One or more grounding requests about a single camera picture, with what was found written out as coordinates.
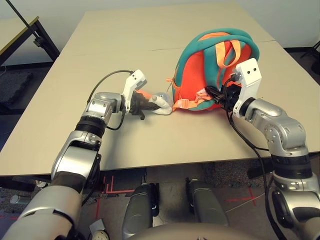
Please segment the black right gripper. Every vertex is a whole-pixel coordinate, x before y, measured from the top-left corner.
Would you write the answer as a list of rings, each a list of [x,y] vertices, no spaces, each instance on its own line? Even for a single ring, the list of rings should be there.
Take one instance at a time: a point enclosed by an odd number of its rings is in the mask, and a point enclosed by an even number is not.
[[[233,110],[241,92],[241,87],[238,85],[223,86],[221,92],[213,86],[205,86],[204,89],[214,101],[219,101],[226,111]]]

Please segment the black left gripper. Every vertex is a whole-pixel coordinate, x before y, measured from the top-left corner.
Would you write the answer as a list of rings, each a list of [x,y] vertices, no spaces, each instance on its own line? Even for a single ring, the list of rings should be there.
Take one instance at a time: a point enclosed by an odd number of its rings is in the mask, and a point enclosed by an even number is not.
[[[134,91],[130,101],[129,113],[133,116],[139,116],[140,120],[144,120],[145,114],[143,111],[156,111],[160,108],[154,102],[150,102],[142,93]]]

